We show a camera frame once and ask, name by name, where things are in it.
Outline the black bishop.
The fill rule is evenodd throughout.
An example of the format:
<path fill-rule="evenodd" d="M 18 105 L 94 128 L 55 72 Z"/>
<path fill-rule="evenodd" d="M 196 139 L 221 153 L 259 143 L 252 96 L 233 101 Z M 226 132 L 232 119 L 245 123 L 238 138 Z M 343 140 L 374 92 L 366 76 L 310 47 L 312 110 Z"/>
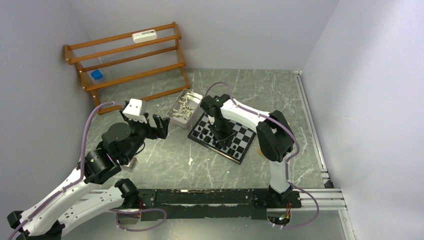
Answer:
<path fill-rule="evenodd" d="M 203 139 L 203 141 L 204 141 L 206 144 L 208 144 L 208 143 L 210 143 L 211 138 L 210 138 L 209 136 L 205 136 L 205 137 L 204 137 L 204 139 Z"/>

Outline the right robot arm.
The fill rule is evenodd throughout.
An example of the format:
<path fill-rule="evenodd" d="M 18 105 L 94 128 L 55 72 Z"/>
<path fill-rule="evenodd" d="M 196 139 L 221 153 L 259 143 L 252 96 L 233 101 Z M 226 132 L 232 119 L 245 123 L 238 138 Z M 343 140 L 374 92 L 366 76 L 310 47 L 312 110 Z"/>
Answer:
<path fill-rule="evenodd" d="M 287 203 L 294 188 L 289 181 L 289 161 L 299 152 L 299 143 L 284 115 L 278 110 L 266 112 L 249 107 L 228 94 L 217 99 L 207 95 L 201 100 L 200 107 L 207 114 L 209 128 L 223 148 L 230 147 L 236 135 L 232 121 L 256 133 L 260 151 L 270 164 L 270 202 L 275 207 Z"/>

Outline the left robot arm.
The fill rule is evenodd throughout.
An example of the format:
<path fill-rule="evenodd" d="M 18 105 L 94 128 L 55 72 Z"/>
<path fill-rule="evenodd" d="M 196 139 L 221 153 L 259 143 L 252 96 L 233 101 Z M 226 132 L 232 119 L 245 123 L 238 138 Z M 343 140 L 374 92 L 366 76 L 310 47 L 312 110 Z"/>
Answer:
<path fill-rule="evenodd" d="M 75 227 L 106 212 L 124 211 L 140 204 L 139 190 L 128 178 L 118 180 L 98 196 L 83 200 L 119 173 L 133 159 L 146 139 L 165 139 L 170 119 L 153 115 L 151 126 L 146 113 L 112 124 L 92 151 L 82 151 L 77 166 L 48 196 L 24 211 L 13 211 L 7 221 L 11 239 L 60 240 Z"/>

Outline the pink tin of white pieces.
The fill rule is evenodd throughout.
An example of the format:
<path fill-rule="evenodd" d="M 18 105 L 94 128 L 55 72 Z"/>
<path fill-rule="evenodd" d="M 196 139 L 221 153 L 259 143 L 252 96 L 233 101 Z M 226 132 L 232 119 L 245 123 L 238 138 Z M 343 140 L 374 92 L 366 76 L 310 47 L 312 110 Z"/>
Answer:
<path fill-rule="evenodd" d="M 203 95 L 184 89 L 173 102 L 166 116 L 170 118 L 172 124 L 188 129 L 200 108 L 202 99 Z"/>

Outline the gold tin of black pieces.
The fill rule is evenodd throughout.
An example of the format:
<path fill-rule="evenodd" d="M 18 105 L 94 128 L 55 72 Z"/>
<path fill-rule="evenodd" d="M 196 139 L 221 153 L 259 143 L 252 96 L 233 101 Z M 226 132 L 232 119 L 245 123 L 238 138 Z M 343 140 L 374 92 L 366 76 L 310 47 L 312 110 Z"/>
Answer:
<path fill-rule="evenodd" d="M 264 157 L 264 154 L 263 154 L 263 152 L 261 151 L 261 149 L 260 149 L 260 148 L 257 150 L 257 152 L 258 152 L 258 154 L 259 154 L 260 156 L 263 156 L 263 157 Z"/>

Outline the chessboard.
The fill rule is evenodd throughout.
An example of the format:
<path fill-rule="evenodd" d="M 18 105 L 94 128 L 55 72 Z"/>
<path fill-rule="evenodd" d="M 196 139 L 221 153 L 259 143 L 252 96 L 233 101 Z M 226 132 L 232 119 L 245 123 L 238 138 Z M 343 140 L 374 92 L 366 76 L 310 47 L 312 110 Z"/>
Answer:
<path fill-rule="evenodd" d="M 206 113 L 201 115 L 187 137 L 190 140 L 240 165 L 243 162 L 256 133 L 250 128 L 233 120 L 230 121 L 230 124 L 232 126 L 233 135 L 230 146 L 228 147 L 222 147 L 219 141 L 215 138 L 214 134 L 210 130 L 210 122 Z"/>

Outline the small card box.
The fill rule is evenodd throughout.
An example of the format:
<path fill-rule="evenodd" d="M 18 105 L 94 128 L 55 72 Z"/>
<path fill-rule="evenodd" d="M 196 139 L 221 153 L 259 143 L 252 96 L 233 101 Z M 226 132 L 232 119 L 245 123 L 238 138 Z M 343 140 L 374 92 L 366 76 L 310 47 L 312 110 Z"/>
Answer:
<path fill-rule="evenodd" d="M 126 166 L 129 168 L 129 169 L 132 169 L 133 167 L 134 167 L 134 165 L 135 165 L 135 163 L 137 162 L 137 158 L 136 157 L 134 157 Z"/>

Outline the blue cap container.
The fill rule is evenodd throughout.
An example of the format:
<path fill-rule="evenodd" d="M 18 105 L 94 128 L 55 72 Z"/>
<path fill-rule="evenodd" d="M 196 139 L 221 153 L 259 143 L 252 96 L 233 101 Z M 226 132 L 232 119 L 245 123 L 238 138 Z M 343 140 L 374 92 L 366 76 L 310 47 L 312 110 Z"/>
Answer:
<path fill-rule="evenodd" d="M 93 78 L 93 80 L 95 81 L 99 81 L 101 80 L 104 75 L 103 73 L 99 70 L 99 69 L 95 69 L 90 73 L 90 76 Z"/>

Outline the wooden shelf rack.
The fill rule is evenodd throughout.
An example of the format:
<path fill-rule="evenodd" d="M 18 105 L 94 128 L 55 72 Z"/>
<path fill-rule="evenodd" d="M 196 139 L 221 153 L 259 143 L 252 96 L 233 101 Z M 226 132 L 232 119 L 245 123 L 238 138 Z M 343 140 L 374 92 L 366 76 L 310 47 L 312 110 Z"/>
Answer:
<path fill-rule="evenodd" d="M 110 43 L 110 42 L 113 42 L 113 41 L 123 40 L 125 38 L 131 38 L 133 35 L 140 34 L 142 32 L 146 32 L 146 31 L 149 32 L 150 30 L 157 34 L 159 32 L 163 32 L 163 31 L 166 31 L 166 30 L 169 30 L 169 29 L 172 30 L 171 35 L 156 37 L 155 39 L 152 39 L 152 40 L 147 40 L 147 41 L 143 41 L 143 42 L 140 42 L 140 43 L 134 43 L 134 44 L 127 44 L 125 46 L 121 46 L 121 47 L 118 47 L 118 48 L 113 48 L 113 49 L 109 49 L 109 50 L 105 50 L 105 51 L 101 51 L 101 52 L 96 52 L 96 53 L 91 53 L 91 54 L 87 54 L 87 55 L 84 55 L 84 56 L 76 56 L 74 54 L 74 50 L 77 50 L 77 49 L 82 49 L 82 48 L 92 47 L 92 46 L 96 46 L 96 45 L 100 45 L 100 44 Z M 175 69 L 178 69 L 180 71 L 182 77 L 183 77 L 183 80 L 184 80 L 183 86 L 173 88 L 173 89 L 170 89 L 170 90 L 166 90 L 166 91 L 162 91 L 162 92 L 159 92 L 159 93 L 156 93 L 156 94 L 151 94 L 151 95 L 148 95 L 146 97 L 142 97 L 141 99 L 144 100 L 144 101 L 150 101 L 150 100 L 158 99 L 158 98 L 161 98 L 161 97 L 165 97 L 165 96 L 168 96 L 168 95 L 171 95 L 171 94 L 181 92 L 185 89 L 190 89 L 191 84 L 190 84 L 190 81 L 187 77 L 187 73 L 185 71 L 185 66 L 187 65 L 187 61 L 185 59 L 185 56 L 184 56 L 184 54 L 181 50 L 180 43 L 179 43 L 179 41 L 181 39 L 182 39 L 182 34 L 181 34 L 181 31 L 180 31 L 180 28 L 179 28 L 178 24 L 174 21 L 174 22 L 169 23 L 169 24 L 155 26 L 152 29 L 143 29 L 143 30 L 139 30 L 139 31 L 123 33 L 123 34 L 119 34 L 119 35 L 114 35 L 114 36 L 110 36 L 110 37 L 91 40 L 91 41 L 73 44 L 73 45 L 65 44 L 63 46 L 63 51 L 64 51 L 64 56 L 65 56 L 66 62 L 70 66 L 74 65 L 76 67 L 76 69 L 78 70 L 82 89 L 85 92 L 91 93 L 93 100 L 94 100 L 94 105 L 97 107 L 101 104 L 100 95 L 99 95 L 99 92 L 98 92 L 99 89 L 104 89 L 104 88 L 112 87 L 112 86 L 115 86 L 115 85 L 120 85 L 120 84 L 123 84 L 123 83 L 134 81 L 136 79 L 145 78 L 145 77 L 149 77 L 149 76 L 152 76 L 152 75 L 165 73 L 165 72 L 172 71 L 172 70 L 175 70 Z M 156 45 L 156 44 L 160 44 L 160 43 L 164 43 L 164 42 L 168 42 L 168 41 L 174 41 L 174 45 L 172 45 L 170 47 L 146 52 L 146 53 L 141 53 L 141 54 L 137 54 L 137 55 L 133 55 L 133 56 L 119 58 L 119 59 L 116 59 L 116 60 L 112 60 L 112 61 L 109 61 L 109 62 L 106 62 L 106 63 L 97 64 L 97 65 L 92 65 L 92 66 L 87 66 L 87 67 L 84 67 L 82 65 L 83 61 L 87 61 L 87 60 L 91 60 L 91 59 L 95 59 L 95 58 L 100 58 L 100 57 L 105 57 L 105 56 L 118 54 L 118 53 L 124 53 L 124 52 L 127 52 L 127 51 L 136 50 L 136 49 L 139 49 L 139 48 L 142 48 L 142 47 Z M 172 51 L 174 51 L 175 54 L 176 54 L 177 62 L 173 63 L 173 64 L 166 65 L 166 66 L 161 66 L 161 67 L 158 67 L 158 68 L 152 68 L 152 69 L 145 70 L 145 71 L 139 71 L 138 73 L 135 73 L 135 74 L 131 74 L 131 75 L 124 76 L 124 77 L 119 77 L 119 78 L 116 78 L 116 79 L 113 79 L 113 80 L 110 80 L 110 81 L 106 81 L 106 82 L 101 82 L 101 83 L 95 83 L 94 78 L 90 77 L 90 74 L 89 74 L 90 71 L 93 72 L 95 70 L 100 70 L 102 68 L 116 66 L 116 65 L 119 65 L 119 64 L 131 62 L 131 61 L 135 61 L 135 60 L 140 60 L 140 59 L 143 59 L 143 58 L 152 57 L 152 56 L 156 56 L 156 55 L 160 55 L 160 54 L 164 54 L 164 53 L 168 53 L 168 52 L 172 52 Z"/>

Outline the white box on rack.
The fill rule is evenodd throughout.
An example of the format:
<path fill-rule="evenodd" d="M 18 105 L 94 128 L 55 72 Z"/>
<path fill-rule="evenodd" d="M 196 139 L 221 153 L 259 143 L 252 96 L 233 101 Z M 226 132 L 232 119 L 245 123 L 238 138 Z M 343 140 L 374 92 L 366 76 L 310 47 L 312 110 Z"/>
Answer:
<path fill-rule="evenodd" d="M 144 30 L 132 34 L 132 40 L 135 44 L 153 41 L 158 38 L 154 29 Z"/>

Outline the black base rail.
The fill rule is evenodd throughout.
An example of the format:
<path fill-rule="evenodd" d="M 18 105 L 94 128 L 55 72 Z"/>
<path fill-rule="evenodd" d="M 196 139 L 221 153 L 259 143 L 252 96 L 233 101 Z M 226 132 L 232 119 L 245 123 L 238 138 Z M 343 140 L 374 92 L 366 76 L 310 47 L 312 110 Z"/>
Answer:
<path fill-rule="evenodd" d="M 125 200 L 123 209 L 163 209 L 167 219 L 250 218 L 275 219 L 268 211 L 299 209 L 301 196 L 292 191 L 282 197 L 270 188 L 139 189 Z"/>

